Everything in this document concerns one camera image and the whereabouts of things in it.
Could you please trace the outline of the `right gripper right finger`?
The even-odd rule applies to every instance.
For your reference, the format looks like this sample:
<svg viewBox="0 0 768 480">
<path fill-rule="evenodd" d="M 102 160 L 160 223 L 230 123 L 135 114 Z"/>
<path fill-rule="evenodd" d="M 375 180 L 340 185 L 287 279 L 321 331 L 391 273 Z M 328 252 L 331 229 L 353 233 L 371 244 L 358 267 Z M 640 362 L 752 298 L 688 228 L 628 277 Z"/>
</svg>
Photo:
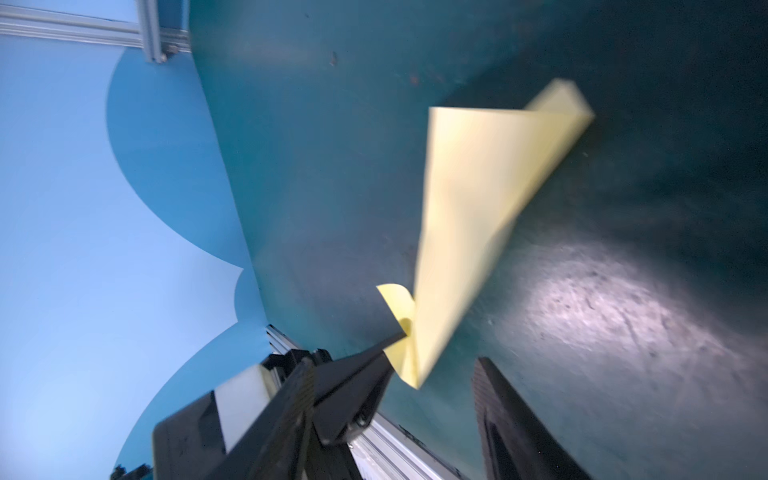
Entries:
<svg viewBox="0 0 768 480">
<path fill-rule="evenodd" d="M 472 390 L 489 479 L 590 478 L 487 357 L 475 363 Z"/>
</svg>

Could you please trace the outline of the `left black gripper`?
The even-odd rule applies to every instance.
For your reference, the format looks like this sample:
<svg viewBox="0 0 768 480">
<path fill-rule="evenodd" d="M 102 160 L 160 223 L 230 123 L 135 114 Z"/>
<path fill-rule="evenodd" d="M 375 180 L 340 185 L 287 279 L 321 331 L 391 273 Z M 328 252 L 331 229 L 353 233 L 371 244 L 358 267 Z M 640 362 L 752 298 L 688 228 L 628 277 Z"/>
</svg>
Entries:
<svg viewBox="0 0 768 480">
<path fill-rule="evenodd" d="M 400 332 L 360 353 L 336 360 L 324 349 L 291 349 L 271 354 L 262 362 L 282 382 L 304 359 L 315 367 L 313 430 L 304 464 L 308 479 L 362 477 L 349 443 L 370 426 L 394 373 L 385 349 L 405 337 Z"/>
</svg>

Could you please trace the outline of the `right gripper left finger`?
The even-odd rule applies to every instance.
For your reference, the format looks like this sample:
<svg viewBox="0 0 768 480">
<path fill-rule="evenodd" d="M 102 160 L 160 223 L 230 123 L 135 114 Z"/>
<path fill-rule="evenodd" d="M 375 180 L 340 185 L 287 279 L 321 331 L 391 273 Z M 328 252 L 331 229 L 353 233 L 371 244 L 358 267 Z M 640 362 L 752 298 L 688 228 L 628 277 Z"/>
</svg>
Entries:
<svg viewBox="0 0 768 480">
<path fill-rule="evenodd" d="M 302 360 L 274 392 L 262 365 L 214 389 L 225 456 L 208 479 L 300 479 L 307 457 L 315 366 Z"/>
</svg>

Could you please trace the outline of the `yellow square paper sheet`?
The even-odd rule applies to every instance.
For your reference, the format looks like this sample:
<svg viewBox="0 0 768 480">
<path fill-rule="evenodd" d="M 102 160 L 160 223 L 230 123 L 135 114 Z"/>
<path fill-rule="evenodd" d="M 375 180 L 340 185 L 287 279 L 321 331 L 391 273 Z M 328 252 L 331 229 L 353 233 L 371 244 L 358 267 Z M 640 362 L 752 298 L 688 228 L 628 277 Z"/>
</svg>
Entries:
<svg viewBox="0 0 768 480">
<path fill-rule="evenodd" d="M 425 383 L 517 217 L 593 118 L 564 79 L 523 109 L 430 108 L 415 290 L 378 288 L 405 332 L 384 352 L 407 385 Z"/>
</svg>

